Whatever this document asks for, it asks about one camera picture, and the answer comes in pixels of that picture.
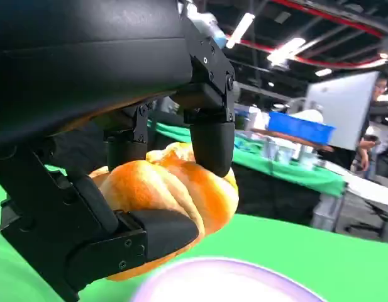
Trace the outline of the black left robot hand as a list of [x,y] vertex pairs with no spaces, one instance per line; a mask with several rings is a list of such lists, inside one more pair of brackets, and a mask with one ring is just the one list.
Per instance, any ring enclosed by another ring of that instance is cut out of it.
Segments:
[[108,166],[144,158],[154,99],[184,109],[196,162],[223,177],[235,71],[176,1],[0,1],[1,235],[64,300],[191,243],[171,210],[112,210],[87,176],[48,171],[48,137],[95,119]]

